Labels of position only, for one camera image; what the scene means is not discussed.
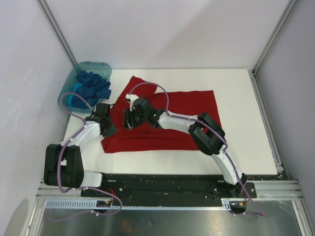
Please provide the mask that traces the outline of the aluminium frame post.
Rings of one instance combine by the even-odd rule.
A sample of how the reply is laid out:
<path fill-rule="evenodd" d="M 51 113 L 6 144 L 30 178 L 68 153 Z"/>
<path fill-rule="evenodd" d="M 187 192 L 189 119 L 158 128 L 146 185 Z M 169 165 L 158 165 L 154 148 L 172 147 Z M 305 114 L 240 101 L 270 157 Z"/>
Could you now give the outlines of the aluminium frame post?
<path fill-rule="evenodd" d="M 299 4 L 299 0 L 289 0 L 284 11 L 282 12 L 275 28 L 273 29 L 265 47 L 263 48 L 256 64 L 254 65 L 252 69 L 252 73 L 254 76 L 256 76 L 268 58 L 269 54 L 271 53 L 273 47 L 275 46 L 277 40 L 279 39 L 281 33 L 283 32 L 285 26 L 287 25 L 290 17 L 292 16 L 293 12 L 295 11 L 295 8 Z"/>
<path fill-rule="evenodd" d="M 73 67 L 75 67 L 78 62 L 74 56 L 74 53 L 72 52 L 63 32 L 61 27 L 59 26 L 48 2 L 46 0 L 37 0 L 36 1 L 43 12 L 48 24 L 52 28 L 52 31 L 54 32 L 57 40 L 59 41 L 62 49 L 64 50 L 67 58 L 69 59 L 70 63 L 72 64 Z"/>

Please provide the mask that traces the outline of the teal plastic bin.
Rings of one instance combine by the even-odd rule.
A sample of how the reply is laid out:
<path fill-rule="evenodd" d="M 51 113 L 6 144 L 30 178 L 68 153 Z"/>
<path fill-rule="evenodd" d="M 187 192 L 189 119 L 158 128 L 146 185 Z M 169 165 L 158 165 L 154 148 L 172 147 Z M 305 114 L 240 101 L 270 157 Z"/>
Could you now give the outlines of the teal plastic bin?
<path fill-rule="evenodd" d="M 90 107 L 111 96 L 111 66 L 100 62 L 82 62 L 68 76 L 58 104 L 73 113 L 90 113 Z"/>

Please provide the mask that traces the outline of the dark blue t shirt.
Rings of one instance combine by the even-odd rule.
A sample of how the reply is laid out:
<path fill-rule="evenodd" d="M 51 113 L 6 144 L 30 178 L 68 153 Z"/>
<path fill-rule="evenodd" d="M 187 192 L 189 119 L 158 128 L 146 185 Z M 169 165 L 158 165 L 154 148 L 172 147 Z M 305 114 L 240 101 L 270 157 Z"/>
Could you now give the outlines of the dark blue t shirt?
<path fill-rule="evenodd" d="M 99 99 L 109 99 L 111 95 L 111 82 L 99 74 L 82 71 L 76 75 L 77 83 L 82 86 L 77 90 L 77 95 L 82 97 L 91 107 Z"/>

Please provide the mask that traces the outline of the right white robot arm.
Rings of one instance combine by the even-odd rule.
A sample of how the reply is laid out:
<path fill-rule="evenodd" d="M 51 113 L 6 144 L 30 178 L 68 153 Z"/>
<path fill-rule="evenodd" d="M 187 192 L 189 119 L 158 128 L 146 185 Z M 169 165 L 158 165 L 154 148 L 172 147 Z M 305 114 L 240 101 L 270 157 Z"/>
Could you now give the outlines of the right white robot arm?
<path fill-rule="evenodd" d="M 220 169 L 227 192 L 232 197 L 246 193 L 246 175 L 236 167 L 227 150 L 225 132 L 208 115 L 198 116 L 176 114 L 167 109 L 155 109 L 144 97 L 127 94 L 129 108 L 123 111 L 124 128 L 129 130 L 148 123 L 152 128 L 175 130 L 189 134 L 197 148 L 205 155 L 211 156 Z"/>

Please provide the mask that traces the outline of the left aluminium frame post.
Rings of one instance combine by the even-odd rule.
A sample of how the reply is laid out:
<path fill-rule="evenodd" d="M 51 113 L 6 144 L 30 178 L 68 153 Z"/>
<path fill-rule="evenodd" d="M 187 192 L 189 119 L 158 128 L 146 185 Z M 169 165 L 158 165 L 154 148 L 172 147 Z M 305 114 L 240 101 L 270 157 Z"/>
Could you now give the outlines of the left aluminium frame post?
<path fill-rule="evenodd" d="M 57 40 L 59 41 L 62 49 L 64 50 L 67 58 L 69 59 L 70 63 L 72 64 L 73 67 L 75 67 L 78 62 L 74 56 L 74 53 L 72 52 L 63 32 L 61 27 L 59 26 L 48 2 L 46 0 L 37 0 L 36 1 L 43 12 L 48 24 L 52 28 L 52 31 L 54 32 Z"/>

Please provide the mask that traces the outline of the red t shirt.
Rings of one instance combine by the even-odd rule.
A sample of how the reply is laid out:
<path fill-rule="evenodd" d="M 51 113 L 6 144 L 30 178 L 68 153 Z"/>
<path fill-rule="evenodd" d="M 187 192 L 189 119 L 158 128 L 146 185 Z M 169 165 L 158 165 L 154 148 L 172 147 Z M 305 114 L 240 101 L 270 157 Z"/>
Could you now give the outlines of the red t shirt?
<path fill-rule="evenodd" d="M 101 141 L 105 153 L 151 150 L 197 150 L 189 127 L 198 115 L 207 113 L 218 125 L 221 124 L 215 93 L 204 91 L 156 92 L 157 86 L 138 77 L 131 77 L 111 110 L 117 132 Z M 123 111 L 130 110 L 127 94 L 146 98 L 154 109 L 168 110 L 156 115 L 157 128 L 148 122 L 130 128 L 124 127 Z"/>

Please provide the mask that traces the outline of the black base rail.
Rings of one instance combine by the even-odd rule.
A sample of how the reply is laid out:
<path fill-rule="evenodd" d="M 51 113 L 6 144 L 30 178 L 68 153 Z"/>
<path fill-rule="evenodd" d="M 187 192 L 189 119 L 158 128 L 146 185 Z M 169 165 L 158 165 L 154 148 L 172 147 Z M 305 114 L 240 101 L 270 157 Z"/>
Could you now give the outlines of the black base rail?
<path fill-rule="evenodd" d="M 255 185 L 246 183 L 246 193 L 232 196 L 221 176 L 102 174 L 99 187 L 80 187 L 81 197 L 112 198 L 125 207 L 213 207 L 221 199 L 246 202 L 256 198 Z"/>

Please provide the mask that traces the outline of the right aluminium frame post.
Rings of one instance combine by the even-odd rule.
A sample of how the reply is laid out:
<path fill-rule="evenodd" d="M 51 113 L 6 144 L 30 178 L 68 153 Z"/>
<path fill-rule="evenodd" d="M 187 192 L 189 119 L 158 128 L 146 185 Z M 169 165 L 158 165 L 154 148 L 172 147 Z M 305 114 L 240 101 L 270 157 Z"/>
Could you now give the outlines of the right aluminium frame post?
<path fill-rule="evenodd" d="M 287 25 L 290 17 L 292 16 L 293 12 L 295 11 L 295 8 L 299 4 L 299 0 L 289 0 L 284 11 L 282 12 L 275 28 L 273 29 L 265 47 L 263 48 L 256 64 L 254 65 L 252 69 L 252 73 L 254 76 L 256 76 L 268 58 L 269 54 L 271 53 L 273 47 L 275 46 L 277 40 L 279 39 L 281 33 L 283 32 L 285 26 Z"/>

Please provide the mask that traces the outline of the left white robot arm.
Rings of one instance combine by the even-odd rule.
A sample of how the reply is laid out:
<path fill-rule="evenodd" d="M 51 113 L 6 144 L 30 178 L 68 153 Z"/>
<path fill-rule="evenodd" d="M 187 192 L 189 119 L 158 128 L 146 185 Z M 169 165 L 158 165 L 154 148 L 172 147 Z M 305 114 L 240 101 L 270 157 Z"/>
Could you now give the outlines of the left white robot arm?
<path fill-rule="evenodd" d="M 108 193 L 109 185 L 103 181 L 99 172 L 84 170 L 82 152 L 99 136 L 113 135 L 117 128 L 110 117 L 112 105 L 98 103 L 83 126 L 67 140 L 59 144 L 50 144 L 46 148 L 44 165 L 44 183 L 61 188 L 92 187 L 97 196 Z"/>

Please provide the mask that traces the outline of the light blue t shirt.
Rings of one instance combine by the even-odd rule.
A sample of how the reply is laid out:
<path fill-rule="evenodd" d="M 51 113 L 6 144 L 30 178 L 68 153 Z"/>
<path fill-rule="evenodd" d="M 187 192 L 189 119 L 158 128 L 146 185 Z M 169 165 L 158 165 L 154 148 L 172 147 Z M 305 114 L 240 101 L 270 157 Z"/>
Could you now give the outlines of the light blue t shirt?
<path fill-rule="evenodd" d="M 80 101 L 81 99 L 79 97 L 77 97 L 76 95 L 74 95 L 74 93 L 77 93 L 77 90 L 82 86 L 81 83 L 75 83 L 72 87 L 72 93 L 68 96 L 68 104 L 70 107 L 75 107 L 78 108 L 80 105 Z"/>

